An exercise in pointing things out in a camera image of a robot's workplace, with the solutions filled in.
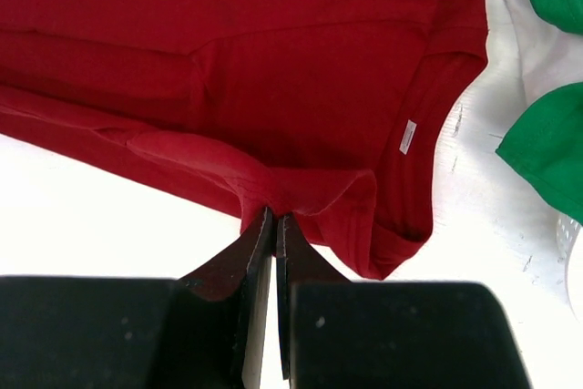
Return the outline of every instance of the garment label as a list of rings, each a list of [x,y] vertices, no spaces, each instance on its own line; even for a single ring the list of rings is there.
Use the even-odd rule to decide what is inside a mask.
[[[417,129],[417,124],[412,122],[411,120],[407,121],[407,128],[404,129],[403,139],[401,140],[401,146],[399,146],[399,150],[407,155],[409,152],[409,147],[411,146],[411,142],[413,141],[413,135],[415,130]]]

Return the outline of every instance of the red t-shirt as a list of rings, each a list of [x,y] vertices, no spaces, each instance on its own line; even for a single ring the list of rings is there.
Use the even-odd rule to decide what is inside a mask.
[[[485,0],[0,0],[0,132],[242,217],[364,277],[432,228]]]

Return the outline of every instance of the white care label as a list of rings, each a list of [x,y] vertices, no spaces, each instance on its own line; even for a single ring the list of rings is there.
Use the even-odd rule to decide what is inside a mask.
[[[411,120],[407,120],[407,128],[404,129],[403,139],[401,140],[401,146],[399,150],[407,155],[411,142],[413,141],[413,135],[417,129],[417,124]]]

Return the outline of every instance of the clear plastic container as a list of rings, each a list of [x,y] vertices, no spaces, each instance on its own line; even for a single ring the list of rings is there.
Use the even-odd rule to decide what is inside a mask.
[[[581,230],[581,224],[563,213],[559,213],[557,222],[557,246],[561,257],[566,259],[573,243]]]
[[[568,300],[579,322],[583,322],[583,232],[571,246],[565,272]]]

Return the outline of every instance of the white table surface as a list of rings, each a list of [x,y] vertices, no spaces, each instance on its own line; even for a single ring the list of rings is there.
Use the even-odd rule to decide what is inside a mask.
[[[533,387],[582,388],[583,324],[568,305],[557,214],[494,153],[526,103],[506,7],[487,0],[487,8],[489,66],[450,114],[436,151],[435,234],[389,281],[486,284],[506,310]],[[234,241],[239,224],[0,136],[0,274],[178,278]],[[274,280],[261,384],[269,389],[287,387]]]

